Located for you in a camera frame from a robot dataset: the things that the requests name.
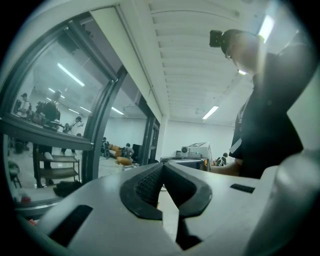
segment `wall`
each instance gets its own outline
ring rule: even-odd
[[[147,119],[114,118],[107,121],[104,137],[110,144],[124,147],[127,143],[142,145]]]
[[[234,128],[204,123],[168,121],[163,141],[162,157],[173,156],[182,146],[209,142],[214,159],[229,153]]]

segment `window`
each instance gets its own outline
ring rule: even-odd
[[[142,95],[128,74],[114,100],[102,143],[98,176],[115,174],[141,164],[147,116],[139,108]]]
[[[94,102],[108,82],[63,31],[27,72],[12,114],[39,125],[46,123],[58,132],[83,136]]]

